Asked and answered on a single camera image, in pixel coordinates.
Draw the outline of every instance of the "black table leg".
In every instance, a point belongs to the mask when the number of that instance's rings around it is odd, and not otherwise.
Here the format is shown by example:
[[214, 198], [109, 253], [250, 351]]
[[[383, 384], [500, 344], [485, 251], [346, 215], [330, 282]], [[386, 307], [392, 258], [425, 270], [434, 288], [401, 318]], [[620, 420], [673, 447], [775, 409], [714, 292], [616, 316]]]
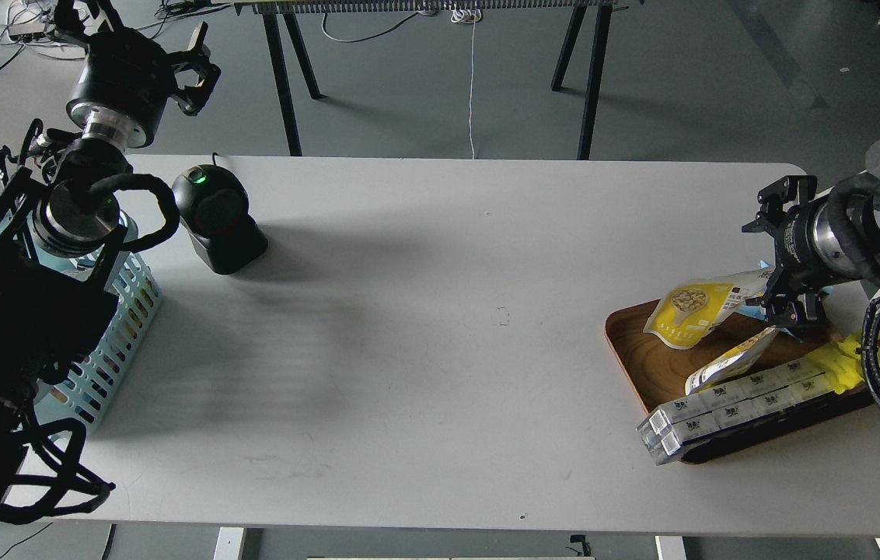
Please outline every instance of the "black table leg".
[[575, 6], [571, 10], [571, 20], [568, 21], [567, 35], [564, 35], [561, 53], [557, 57], [554, 78], [550, 81], [551, 92], [561, 91], [561, 82], [564, 81], [564, 73], [567, 72], [567, 63], [571, 61], [571, 52], [574, 51], [574, 42], [578, 39], [578, 30], [581, 28], [583, 19], [585, 19], [585, 6]]
[[595, 127], [595, 110], [599, 109], [602, 64], [606, 59], [609, 22], [613, 17], [612, 4], [602, 5], [597, 10], [595, 35], [592, 36], [592, 60], [588, 63], [588, 85], [585, 87], [585, 114], [581, 118], [581, 137], [578, 139], [578, 159], [588, 159], [588, 153], [592, 150], [592, 129]]
[[318, 100], [323, 98], [323, 94], [319, 91], [319, 85], [316, 84], [316, 74], [313, 73], [313, 65], [309, 61], [309, 51], [306, 50], [306, 44], [302, 41], [302, 32], [299, 30], [299, 21], [295, 18], [295, 14], [282, 14], [285, 18], [285, 27], [288, 28], [288, 38], [292, 40], [292, 46], [295, 47], [295, 56], [299, 57], [299, 66], [302, 67], [302, 77], [306, 79], [306, 88], [309, 88], [309, 96]]
[[285, 50], [281, 47], [281, 35], [278, 32], [278, 18], [274, 14], [263, 14], [262, 17], [264, 18], [264, 32], [267, 35], [267, 47], [271, 53], [274, 85], [278, 89], [278, 100], [281, 103], [281, 118], [284, 118], [285, 121], [288, 153], [292, 156], [301, 156], [302, 143], [299, 142], [299, 125], [295, 121], [292, 90], [288, 88], [288, 70], [285, 68]]

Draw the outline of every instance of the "table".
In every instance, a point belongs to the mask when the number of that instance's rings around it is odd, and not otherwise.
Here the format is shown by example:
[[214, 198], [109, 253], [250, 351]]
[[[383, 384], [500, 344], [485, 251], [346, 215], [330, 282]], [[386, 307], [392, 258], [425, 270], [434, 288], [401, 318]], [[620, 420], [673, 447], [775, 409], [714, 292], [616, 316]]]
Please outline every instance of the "table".
[[[131, 157], [168, 178], [207, 159]], [[219, 163], [271, 248], [231, 277], [183, 231], [145, 255], [164, 304], [85, 450], [119, 485], [85, 518], [880, 537], [877, 410], [654, 467], [602, 334], [770, 258], [739, 227], [795, 166]], [[123, 206], [152, 227], [151, 201]]]
[[491, 8], [535, 8], [570, 6], [571, 18], [568, 20], [567, 32], [564, 42], [561, 44], [560, 53], [557, 56], [557, 66], [554, 68], [553, 78], [550, 80], [550, 91], [560, 92], [564, 82], [564, 74], [567, 73], [571, 54], [574, 52], [574, 43], [578, 39], [578, 31], [581, 23], [585, 20], [585, 11], [589, 6], [596, 7], [595, 25], [592, 29], [592, 56], [588, 63], [588, 78], [585, 85], [585, 110], [581, 118], [581, 131], [578, 135], [578, 157], [576, 159], [588, 159], [592, 151], [592, 133], [595, 128], [595, 114], [599, 109], [599, 88], [602, 84], [602, 65], [606, 56], [606, 43], [609, 40], [609, 25], [616, 10], [624, 10], [629, 6], [617, 7], [616, 0], [472, 0], [471, 2], [457, 2], [450, 0], [398, 0], [382, 2], [380, 0], [355, 0], [347, 2], [308, 2], [293, 0], [262, 0], [260, 2], [230, 2], [236, 8], [239, 15], [245, 6], [251, 6], [254, 13], [264, 18], [264, 35], [267, 39], [268, 52], [271, 56], [271, 70], [274, 73], [275, 89], [278, 92], [278, 105], [281, 109], [281, 119], [285, 125], [285, 138], [288, 141], [288, 153], [292, 156], [302, 155], [302, 143], [299, 139], [299, 127], [295, 120], [295, 105], [292, 102], [292, 89], [288, 85], [288, 70], [285, 67], [285, 51], [281, 45], [281, 35], [278, 31], [277, 15], [285, 21], [285, 29], [288, 38], [291, 39], [295, 50], [295, 57], [299, 61], [302, 78], [305, 80], [309, 98], [319, 100], [323, 98], [319, 85], [316, 84], [316, 74], [313, 73], [312, 62], [306, 50], [305, 40], [302, 39], [302, 31], [299, 30], [295, 12], [301, 13], [329, 13], [329, 12], [377, 12], [377, 11], [420, 11], [426, 12], [458, 9], [491, 9]]

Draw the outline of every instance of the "gray floor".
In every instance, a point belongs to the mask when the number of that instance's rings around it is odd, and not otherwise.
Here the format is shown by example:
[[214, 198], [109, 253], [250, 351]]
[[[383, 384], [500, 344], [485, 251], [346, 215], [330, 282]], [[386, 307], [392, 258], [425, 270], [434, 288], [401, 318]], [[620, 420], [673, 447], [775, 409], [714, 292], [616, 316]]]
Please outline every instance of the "gray floor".
[[[117, 0], [131, 25], [152, 21], [153, 2]], [[880, 27], [870, 2], [854, 0], [649, 0], [613, 18], [593, 159], [788, 162], [823, 184], [856, 173], [880, 138]], [[3, 17], [4, 2], [0, 2]], [[565, 91], [550, 77], [569, 11], [487, 11], [475, 29], [473, 128], [483, 159], [573, 159], [585, 89], [590, 24], [579, 37]], [[400, 14], [330, 16], [330, 31], [357, 37]], [[223, 76], [196, 118], [169, 107], [146, 152], [287, 155], [261, 18], [210, 16], [207, 43]], [[305, 95], [288, 58], [307, 156], [471, 157], [468, 85], [472, 29], [443, 15], [417, 17], [356, 45], [323, 38], [302, 16], [325, 100]], [[192, 23], [167, 28], [167, 50], [187, 45]], [[10, 52], [0, 47], [0, 60]], [[29, 114], [0, 113], [0, 142], [14, 145], [29, 118], [70, 128], [62, 107], [80, 66], [25, 53], [4, 79], [42, 72], [45, 92], [21, 93]], [[631, 185], [629, 201], [645, 194]], [[0, 554], [42, 527], [0, 525]], [[210, 558], [217, 529], [120, 525], [112, 558]], [[96, 558], [107, 525], [58, 522], [9, 554]], [[600, 558], [654, 557], [650, 536], [596, 535]], [[564, 555], [567, 535], [451, 531], [268, 529], [256, 558], [306, 556]], [[868, 539], [689, 539], [689, 558], [877, 558]]]

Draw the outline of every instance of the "wooden tray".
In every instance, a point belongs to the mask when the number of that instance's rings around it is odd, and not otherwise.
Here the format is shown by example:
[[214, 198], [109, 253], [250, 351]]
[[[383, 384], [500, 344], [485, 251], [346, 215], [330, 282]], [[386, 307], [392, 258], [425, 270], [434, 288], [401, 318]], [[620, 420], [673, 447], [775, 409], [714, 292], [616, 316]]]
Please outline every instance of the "wooden tray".
[[[626, 373], [637, 400], [644, 409], [644, 415], [653, 411], [658, 404], [684, 397], [685, 382], [692, 372], [760, 333], [764, 328], [760, 321], [735, 313], [695, 347], [690, 350], [675, 350], [653, 334], [642, 332], [657, 305], [658, 300], [655, 300], [621, 309], [610, 315], [605, 324], [606, 340], [620, 362], [620, 368]], [[803, 330], [803, 337], [804, 341], [800, 343], [787, 334], [779, 334], [754, 364], [752, 371], [773, 368], [799, 358], [828, 341], [838, 340], [840, 334], [834, 327], [816, 327]], [[698, 464], [857, 410], [871, 401], [865, 390], [848, 391], [844, 396], [828, 394], [811, 404], [793, 408], [788, 414], [780, 414], [769, 422], [734, 430], [731, 435], [718, 437], [711, 443], [696, 447], [681, 461]]]

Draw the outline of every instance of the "blue plastic basket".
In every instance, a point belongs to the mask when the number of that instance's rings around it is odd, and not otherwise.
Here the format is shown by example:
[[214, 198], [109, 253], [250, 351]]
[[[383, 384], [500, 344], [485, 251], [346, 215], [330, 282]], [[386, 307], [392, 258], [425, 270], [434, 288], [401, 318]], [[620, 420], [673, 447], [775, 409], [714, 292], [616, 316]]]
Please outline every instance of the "blue plastic basket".
[[[124, 223], [130, 235], [137, 227], [127, 216]], [[39, 247], [42, 265], [65, 274], [84, 275], [94, 264], [95, 255], [78, 259], [63, 259], [45, 253]], [[116, 263], [117, 276], [110, 291], [119, 296], [119, 308], [106, 329], [98, 348], [80, 364], [73, 364], [63, 383], [47, 386], [40, 383], [35, 404], [40, 422], [59, 418], [78, 418], [87, 426], [88, 433], [98, 428], [105, 418], [112, 397], [119, 390], [128, 366], [146, 331], [160, 308], [159, 287], [149, 267], [137, 254], [128, 255]]]

